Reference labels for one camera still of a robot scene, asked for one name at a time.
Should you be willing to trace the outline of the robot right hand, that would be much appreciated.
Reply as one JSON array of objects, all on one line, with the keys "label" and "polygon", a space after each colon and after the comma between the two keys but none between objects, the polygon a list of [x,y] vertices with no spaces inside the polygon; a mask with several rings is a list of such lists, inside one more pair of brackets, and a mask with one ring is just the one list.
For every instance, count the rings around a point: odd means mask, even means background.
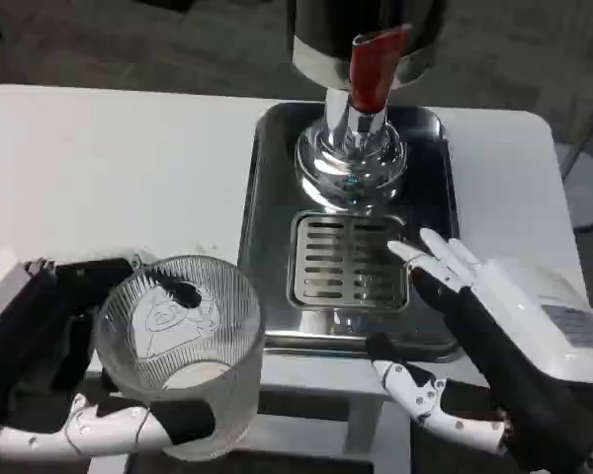
[{"label": "robot right hand", "polygon": [[422,228],[422,248],[389,241],[421,299],[443,315],[485,379],[474,387],[489,420],[447,412],[452,380],[404,361],[391,339],[370,336],[366,351],[382,388],[425,431],[528,471],[593,473],[593,308],[549,269],[480,261],[456,238]]}]

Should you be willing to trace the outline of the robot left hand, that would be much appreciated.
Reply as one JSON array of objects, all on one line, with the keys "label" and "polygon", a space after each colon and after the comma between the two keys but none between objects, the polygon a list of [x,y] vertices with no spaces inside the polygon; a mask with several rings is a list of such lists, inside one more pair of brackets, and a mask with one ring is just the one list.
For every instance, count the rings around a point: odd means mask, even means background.
[{"label": "robot left hand", "polygon": [[[94,312],[133,271],[124,257],[22,263],[0,248],[0,459],[89,459],[159,450],[213,434],[213,410],[200,398],[153,402],[141,395],[104,395],[92,404],[76,390],[90,363]],[[65,421],[53,433],[6,424],[11,397],[27,375],[71,397]]]}]

